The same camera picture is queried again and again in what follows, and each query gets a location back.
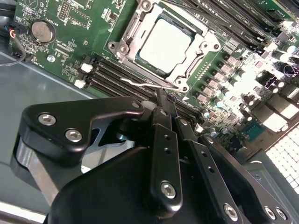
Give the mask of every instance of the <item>black metal bracket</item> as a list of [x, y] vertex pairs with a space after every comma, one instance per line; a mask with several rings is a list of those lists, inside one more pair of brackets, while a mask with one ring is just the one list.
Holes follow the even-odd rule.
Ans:
[[290, 214], [250, 173], [215, 139], [203, 135], [206, 145], [231, 193], [238, 198], [251, 223], [291, 224]]
[[[197, 182], [204, 186], [201, 192], [196, 192], [196, 196], [208, 198], [204, 209], [213, 215], [206, 219], [208, 223], [292, 223], [290, 214], [282, 205], [215, 139], [205, 135], [198, 143], [188, 121], [177, 117], [174, 102], [167, 99], [165, 91], [158, 90], [154, 100], [157, 107], [152, 112], [131, 97], [34, 105], [24, 110], [11, 167], [19, 178], [39, 188], [49, 204], [55, 205], [49, 215], [49, 223], [66, 223], [65, 220], [68, 223], [74, 220], [85, 222], [74, 218], [78, 217], [76, 205], [70, 206], [72, 211], [76, 211], [74, 214], [69, 211], [67, 214], [60, 213], [63, 206], [75, 200], [74, 195], [81, 194], [81, 189], [87, 190], [78, 197], [78, 203], [83, 200], [87, 203], [84, 205], [87, 207], [80, 211], [86, 217], [94, 211], [88, 206], [103, 208], [102, 204], [110, 203], [112, 197], [119, 200], [119, 204], [128, 206], [130, 197], [133, 197], [134, 208], [142, 214], [138, 218], [130, 218], [135, 223], [141, 220], [142, 223], [149, 220], [162, 223], [163, 219], [177, 223], [177, 218], [179, 220], [182, 216], [196, 222], [194, 218], [199, 211], [193, 208], [197, 208], [201, 201], [192, 201], [192, 194], [186, 192], [197, 187], [189, 169], [196, 174]], [[104, 139], [105, 133], [109, 132], [107, 130], [113, 126], [109, 126], [112, 122], [120, 122], [113, 134], [120, 134], [128, 140], [137, 139], [137, 147], [83, 175], [80, 162], [91, 144], [94, 124], [100, 125], [99, 136]], [[140, 133], [134, 135], [130, 127]], [[112, 138], [106, 138], [104, 142], [113, 143], [110, 142]], [[142, 171], [134, 170], [126, 161]], [[187, 163], [187, 169], [180, 161]], [[130, 170], [138, 180], [132, 179], [126, 170]], [[98, 174], [109, 179], [110, 183], [114, 183], [115, 178], [113, 190], [110, 185], [106, 186], [104, 180], [98, 180]], [[142, 192], [142, 204], [131, 188]], [[89, 192], [105, 199], [95, 199]], [[188, 195], [185, 206], [183, 193]], [[141, 206], [151, 212], [145, 212]], [[61, 216], [64, 222], [57, 222]]]

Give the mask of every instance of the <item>black dimm slot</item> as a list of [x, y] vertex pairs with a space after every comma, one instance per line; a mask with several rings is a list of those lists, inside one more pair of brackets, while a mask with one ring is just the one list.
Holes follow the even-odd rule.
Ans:
[[[131, 80], [131, 76], [126, 76], [125, 74], [123, 73], [120, 73], [117, 69], [109, 66], [109, 65], [100, 65], [100, 68], [99, 69], [103, 69], [105, 70], [106, 72], [109, 72], [109, 74], [113, 77], [116, 77], [117, 79], [121, 79], [121, 78], [129, 78]], [[146, 88], [143, 88], [142, 86], [132, 86], [134, 87], [137, 91], [142, 91], [143, 94], [147, 95], [148, 97], [150, 97], [153, 93], [153, 90], [149, 90], [149, 89], [146, 89]]]
[[93, 80], [90, 83], [90, 86], [93, 87], [94, 89], [106, 94], [109, 97], [122, 97], [120, 93], [117, 93], [113, 91], [112, 89], [108, 88], [107, 86], [101, 84], [100, 82]]
[[123, 86], [123, 83], [121, 80], [119, 80], [119, 82], [114, 82], [109, 77], [107, 77], [107, 75], [101, 74], [99, 71], [97, 71], [96, 74], [97, 74], [97, 76], [95, 76], [93, 79], [102, 81], [106, 85], [110, 85], [112, 88], [117, 89], [117, 91], [122, 92], [124, 96], [127, 95], [127, 96], [131, 96], [131, 97], [135, 97], [135, 98], [138, 98], [140, 101], [149, 100], [149, 98], [141, 96], [140, 94], [133, 92], [133, 91], [129, 90], [128, 88], [125, 88]]
[[279, 23], [273, 21], [273, 19], [268, 14], [265, 14], [262, 10], [256, 7], [254, 3], [251, 3], [251, 1], [242, 1], [242, 2], [240, 0], [232, 0], [232, 1], [235, 4], [237, 4], [240, 8], [247, 11], [247, 13], [252, 14], [252, 16], [255, 16], [255, 19], [258, 20], [258, 23], [261, 26], [264, 24], [265, 27], [268, 26], [269, 29], [272, 30], [279, 25]]
[[[107, 68], [113, 70], [114, 72], [117, 73], [121, 73], [124, 75], [124, 77], [129, 78], [132, 81], [135, 81], [137, 83], [144, 83], [144, 80], [140, 77], [138, 77], [137, 75], [133, 74], [132, 72], [120, 67], [119, 65], [108, 61], [108, 60], [102, 60], [100, 63], [100, 66], [102, 66], [101, 64], [103, 64], [104, 66], [106, 66]], [[144, 89], [146, 89], [148, 92], [154, 92], [155, 89], [149, 86], [143, 86]]]
[[261, 32], [263, 35], [265, 35], [265, 32], [269, 33], [271, 30], [273, 30], [272, 27], [270, 27], [264, 21], [259, 20], [258, 17], [253, 17], [249, 11], [242, 7], [239, 1], [223, 0], [223, 2], [230, 6], [232, 9], [234, 9], [237, 13], [246, 17], [246, 20], [248, 20], [252, 26], [255, 26], [256, 28], [260, 29], [259, 32]]
[[235, 16], [233, 14], [231, 14], [226, 8], [224, 8], [224, 6], [222, 4], [220, 4], [217, 0], [206, 1], [206, 3], [209, 3], [210, 5], [212, 5], [213, 10], [218, 10], [218, 12], [220, 12], [219, 14], [221, 14], [221, 16], [226, 14], [228, 16], [228, 17], [225, 16], [226, 20], [228, 20], [228, 22], [230, 22], [235, 27], [241, 29], [242, 32], [247, 35], [247, 38], [258, 41], [258, 42], [260, 42], [259, 38], [261, 38], [261, 39], [264, 38], [263, 36], [259, 35], [256, 31], [249, 29], [249, 27], [246, 24], [243, 24], [239, 20], [236, 20]]
[[[191, 6], [193, 4], [195, 4], [195, 2], [193, 0], [184, 0], [183, 1], [186, 5]], [[203, 10], [205, 13], [210, 14], [211, 16], [217, 16], [219, 18], [221, 18], [222, 15], [217, 15], [218, 12], [215, 11], [209, 11], [207, 8], [205, 8], [204, 5], [202, 5], [200, 3], [200, 5], [198, 5], [199, 3], [197, 3], [196, 8], [200, 8], [201, 10]], [[212, 22], [214, 25], [219, 27], [219, 24], [217, 24], [217, 22], [214, 21], [210, 21]], [[244, 47], [246, 47], [248, 50], [253, 51], [255, 48], [258, 48], [258, 45], [253, 44], [253, 42], [255, 42], [254, 40], [250, 39], [248, 40], [248, 38], [245, 40], [243, 38], [243, 36], [240, 33], [236, 33], [234, 30], [225, 27], [225, 26], [221, 26], [221, 29], [226, 32], [228, 35], [230, 35], [231, 37], [233, 37], [236, 41], [238, 41], [239, 43], [241, 43]]]
[[141, 90], [138, 86], [131, 85], [129, 83], [121, 81], [121, 79], [118, 77], [118, 75], [114, 74], [113, 72], [109, 71], [106, 68], [100, 67], [99, 72], [103, 73], [108, 77], [111, 81], [114, 83], [119, 83], [119, 85], [122, 85], [126, 89], [130, 89], [136, 93], [138, 93], [141, 96], [144, 96], [145, 98], [150, 98], [152, 96], [152, 93], [145, 92]]

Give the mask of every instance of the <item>screw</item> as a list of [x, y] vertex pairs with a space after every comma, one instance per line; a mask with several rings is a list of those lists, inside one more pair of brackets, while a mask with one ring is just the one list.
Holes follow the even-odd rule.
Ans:
[[55, 57], [53, 56], [53, 55], [48, 55], [47, 56], [47, 60], [48, 60], [48, 62], [51, 62], [51, 63], [53, 63], [53, 62], [55, 62]]
[[234, 222], [238, 221], [238, 214], [232, 206], [230, 206], [229, 204], [224, 204], [224, 211], [231, 220], [233, 220]]
[[213, 139], [211, 139], [209, 136], [206, 137], [206, 140], [207, 140], [208, 142], [210, 142], [211, 144], [214, 143]]
[[144, 10], [149, 10], [150, 7], [151, 7], [151, 3], [150, 3], [149, 1], [147, 1], [147, 0], [143, 1], [143, 3], [142, 3], [142, 8], [143, 8]]
[[285, 213], [280, 210], [279, 208], [276, 208], [277, 213], [282, 217], [284, 220], [287, 220]]
[[136, 107], [136, 108], [139, 108], [139, 107], [140, 107], [139, 104], [138, 104], [138, 103], [135, 103], [135, 102], [132, 103], [132, 106], [133, 106], [133, 107]]
[[272, 220], [275, 220], [276, 219], [276, 216], [274, 214], [274, 212], [269, 209], [267, 206], [265, 206], [265, 211], [267, 213], [267, 215], [272, 219]]
[[82, 139], [81, 133], [74, 129], [66, 131], [65, 137], [72, 142], [79, 142]]
[[161, 191], [169, 199], [173, 199], [176, 196], [176, 190], [170, 183], [163, 182], [161, 184]]
[[164, 110], [160, 110], [161, 114], [167, 116], [167, 113]]
[[182, 122], [182, 124], [185, 125], [185, 126], [188, 125], [187, 121], [185, 121], [185, 120], [183, 120], [183, 119], [181, 119], [181, 122]]
[[121, 51], [121, 53], [126, 54], [128, 52], [127, 46], [126, 45], [121, 45], [120, 46], [120, 51]]
[[56, 123], [56, 118], [50, 114], [42, 114], [38, 116], [38, 121], [46, 126], [51, 126]]

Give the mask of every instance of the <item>green circuit board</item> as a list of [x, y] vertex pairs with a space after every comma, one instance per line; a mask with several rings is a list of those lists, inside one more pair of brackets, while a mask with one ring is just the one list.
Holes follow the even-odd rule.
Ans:
[[[249, 7], [244, 0], [244, 7]], [[283, 15], [285, 21], [295, 22], [297, 17], [290, 13], [287, 9], [275, 0], [255, 0], [257, 7], [263, 11], [276, 10]], [[134, 14], [138, 2], [136, 0], [18, 0], [14, 20], [27, 27], [30, 27], [35, 21], [42, 20], [52, 24], [55, 28], [56, 38], [48, 44], [37, 45], [34, 42], [32, 35], [29, 33], [19, 35], [19, 39], [28, 54], [32, 55], [31, 63], [53, 73], [70, 83], [75, 83], [78, 77], [78, 69], [80, 68], [84, 57], [95, 55], [101, 56], [117, 66], [125, 68], [127, 71], [139, 76], [144, 82], [149, 80], [138, 72], [128, 68], [127, 66], [118, 63], [114, 55], [107, 48], [107, 43], [111, 41], [119, 41]], [[163, 5], [173, 15], [180, 19], [178, 13], [172, 11], [171, 8], [162, 2]], [[244, 20], [243, 16], [225, 5], [224, 8], [231, 12], [235, 17]], [[239, 91], [233, 91], [235, 100], [232, 102], [227, 100], [221, 94], [220, 89], [216, 90], [213, 97], [222, 99], [225, 105], [222, 108], [217, 108], [211, 100], [207, 104], [202, 104], [196, 98], [196, 94], [201, 91], [206, 85], [207, 78], [212, 78], [213, 71], [219, 69], [219, 64], [225, 62], [227, 55], [233, 56], [240, 60], [238, 66], [232, 66], [234, 72], [227, 74], [227, 79], [237, 77], [237, 72], [245, 67], [252, 71], [251, 79], [255, 78], [265, 69], [273, 70], [273, 63], [276, 61], [271, 56], [261, 58], [260, 56], [247, 50], [241, 43], [232, 38], [229, 34], [215, 25], [215, 23], [206, 20], [200, 14], [192, 14], [196, 19], [205, 23], [207, 27], [215, 31], [221, 50], [219, 52], [209, 52], [203, 61], [194, 70], [189, 77], [187, 84], [190, 90], [187, 93], [169, 91], [176, 95], [186, 107], [194, 111], [202, 111], [207, 108], [213, 112], [213, 116], [209, 122], [215, 127], [218, 133], [222, 129], [228, 129], [231, 134], [241, 130], [246, 122], [243, 121], [243, 116], [239, 111], [239, 104], [242, 102], [242, 95], [255, 95], [257, 98], [267, 99], [272, 95], [271, 92], [260, 88], [258, 91], [254, 89], [254, 85], [249, 85], [249, 88], [242, 88]], [[285, 32], [294, 37], [294, 41], [288, 41], [288, 44], [299, 46], [299, 26], [286, 26]], [[277, 49], [280, 50], [285, 42], [273, 40], [273, 37], [266, 35], [266, 39], [274, 42]], [[54, 62], [49, 62], [47, 56], [55, 57]], [[281, 79], [284, 79], [283, 74], [278, 74]], [[228, 81], [221, 83], [222, 87], [231, 88]], [[86, 91], [94, 94], [97, 97], [107, 97], [107, 95], [93, 87], [87, 87]], [[228, 139], [227, 133], [220, 134], [219, 137], [223, 140]]]

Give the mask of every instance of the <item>ram slot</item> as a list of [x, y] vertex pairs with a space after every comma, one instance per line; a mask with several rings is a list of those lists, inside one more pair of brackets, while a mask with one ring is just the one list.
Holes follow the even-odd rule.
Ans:
[[[193, 0], [184, 0], [183, 2], [189, 7], [200, 8], [205, 13], [210, 14], [211, 16], [218, 17], [216, 15], [215, 11], [209, 11], [203, 5], [198, 5], [198, 3], [195, 3]], [[242, 36], [242, 34], [240, 34], [239, 32], [236, 32], [236, 31], [229, 29], [228, 27], [225, 27], [225, 26], [219, 26], [219, 24], [217, 24], [217, 22], [215, 22], [215, 21], [210, 20], [210, 22], [213, 23], [215, 26], [218, 26], [219, 28], [221, 28], [225, 33], [227, 33], [233, 39], [238, 41], [241, 45], [246, 47], [247, 50], [255, 51], [255, 49], [259, 49], [259, 43], [256, 43], [256, 41], [252, 40], [251, 38], [245, 39], [244, 36]]]
[[294, 0], [273, 0], [274, 3], [281, 5], [282, 7], [288, 9], [294, 15], [299, 17], [299, 2]]
[[[118, 75], [120, 75], [122, 77], [128, 78], [128, 79], [130, 79], [132, 81], [135, 81], [137, 83], [144, 83], [144, 80], [142, 78], [140, 78], [139, 76], [133, 74], [132, 72], [129, 72], [128, 70], [120, 67], [119, 65], [117, 65], [117, 64], [115, 64], [115, 63], [113, 63], [111, 61], [102, 60], [99, 63], [99, 66], [107, 68], [110, 71], [112, 71], [113, 73], [118, 74]], [[148, 87], [148, 86], [144, 86], [142, 89], [144, 89], [144, 91], [146, 91], [148, 93], [155, 91], [154, 88]]]
[[271, 27], [264, 21], [259, 20], [258, 16], [252, 16], [252, 13], [250, 11], [248, 11], [248, 10], [246, 10], [246, 8], [242, 7], [240, 1], [223, 0], [223, 2], [224, 2], [224, 4], [228, 5], [233, 10], [235, 10], [239, 15], [244, 16], [244, 18], [249, 22], [248, 25], [250, 25], [252, 29], [256, 29], [258, 32], [260, 32], [264, 36], [267, 35], [267, 33], [270, 34], [271, 31], [274, 30], [274, 27]]
[[98, 70], [99, 72], [105, 74], [111, 81], [113, 81], [115, 83], [121, 83], [121, 85], [124, 88], [132, 90], [136, 94], [144, 96], [145, 98], [150, 98], [152, 96], [152, 92], [146, 92], [140, 86], [133, 86], [133, 85], [131, 85], [129, 83], [121, 81], [121, 78], [123, 76], [120, 76], [119, 74], [110, 71], [108, 68], [106, 68], [106, 67], [99, 67], [98, 69], [99, 69]]
[[257, 42], [261, 42], [263, 43], [264, 37], [262, 35], [260, 35], [259, 33], [257, 33], [255, 30], [251, 29], [247, 24], [244, 24], [242, 21], [240, 21], [240, 19], [236, 19], [236, 17], [231, 14], [225, 7], [224, 5], [220, 4], [217, 0], [211, 0], [211, 1], [207, 1], [206, 3], [209, 3], [213, 10], [217, 10], [219, 12], [219, 15], [221, 15], [221, 17], [223, 17], [224, 15], [226, 15], [225, 20], [227, 22], [230, 22], [230, 24], [234, 25], [235, 27], [239, 28], [240, 30], [242, 30], [242, 32], [248, 36], [248, 38], [251, 38]]
[[96, 76], [93, 79], [97, 81], [101, 81], [107, 85], [113, 87], [119, 92], [122, 92], [124, 96], [132, 96], [137, 98], [140, 101], [149, 100], [149, 97], [140, 94], [137, 92], [131, 85], [125, 85], [121, 80], [115, 80], [114, 78], [110, 77], [107, 73], [103, 73], [102, 71], [97, 71]]
[[251, 14], [255, 17], [256, 20], [259, 20], [259, 23], [265, 24], [272, 24], [273, 26], [271, 28], [275, 28], [279, 26], [279, 22], [273, 20], [273, 18], [266, 14], [263, 10], [258, 8], [253, 2], [251, 1], [240, 1], [240, 0], [232, 0], [235, 4], [237, 4], [240, 8], [243, 8], [247, 11], [247, 13]]

